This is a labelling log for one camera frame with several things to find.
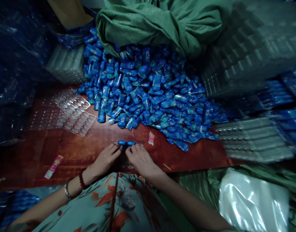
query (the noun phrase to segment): red wooden tabletop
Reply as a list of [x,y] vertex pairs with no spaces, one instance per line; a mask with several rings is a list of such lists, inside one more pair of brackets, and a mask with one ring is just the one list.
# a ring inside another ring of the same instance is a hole
[[[40,105],[40,100],[35,100],[33,109],[40,109]],[[93,105],[86,111],[97,116]],[[150,131],[155,135],[154,145],[148,144]],[[190,144],[188,152],[183,152],[176,145],[170,145],[157,129],[142,124],[129,131],[120,129],[116,124],[110,126],[108,122],[101,124],[95,121],[83,138],[64,129],[53,129],[24,130],[22,139],[22,142],[6,153],[0,154],[0,179],[4,178],[0,181],[0,190],[64,184],[92,164],[111,142],[119,140],[143,143],[153,161],[165,172],[219,168],[243,163],[228,158],[219,141],[201,139]],[[57,155],[62,155],[64,159],[47,180],[44,175]],[[112,171],[135,173],[124,153],[116,160]]]

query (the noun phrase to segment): white plastic bag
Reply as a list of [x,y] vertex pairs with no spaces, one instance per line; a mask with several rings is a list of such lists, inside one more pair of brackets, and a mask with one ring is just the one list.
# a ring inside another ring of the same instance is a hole
[[220,214],[247,231],[288,231],[289,191],[228,169],[222,178]]

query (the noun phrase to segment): red beaded bracelet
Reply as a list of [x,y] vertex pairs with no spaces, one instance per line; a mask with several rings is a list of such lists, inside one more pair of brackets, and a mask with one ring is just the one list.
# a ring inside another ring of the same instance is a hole
[[85,190],[85,189],[88,188],[88,186],[85,185],[85,183],[84,183],[84,180],[83,180],[83,172],[84,172],[84,170],[82,170],[82,171],[79,173],[79,182],[80,182],[80,186],[81,186],[81,188],[82,188],[83,190]]

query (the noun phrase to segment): finger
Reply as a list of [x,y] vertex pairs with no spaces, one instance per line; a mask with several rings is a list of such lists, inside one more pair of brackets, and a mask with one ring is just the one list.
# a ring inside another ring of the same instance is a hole
[[125,154],[129,158],[129,160],[130,160],[130,158],[133,156],[133,153],[131,152],[131,147],[128,147],[126,149]]
[[119,144],[114,144],[114,146],[109,150],[109,153],[114,154],[121,146]]
[[139,144],[135,144],[136,150],[137,152],[139,152],[141,150],[141,146]]
[[131,150],[132,150],[132,153],[138,153],[138,150],[137,150],[137,147],[136,147],[136,144],[131,146]]
[[118,151],[116,151],[116,152],[112,155],[112,157],[113,157],[114,160],[117,159],[118,156],[120,156],[121,151],[122,151],[122,146],[119,147]]
[[104,148],[104,151],[109,151],[114,146],[113,143]]

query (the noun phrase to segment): green tarp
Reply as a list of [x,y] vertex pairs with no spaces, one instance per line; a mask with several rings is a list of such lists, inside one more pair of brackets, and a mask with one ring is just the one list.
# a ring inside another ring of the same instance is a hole
[[[278,164],[241,165],[234,169],[245,175],[286,187],[290,191],[289,231],[296,232],[296,173]],[[182,175],[180,185],[219,210],[219,186],[226,168],[198,171]]]
[[220,35],[231,9],[232,0],[105,0],[96,26],[113,56],[119,54],[112,43],[170,44],[192,59]]

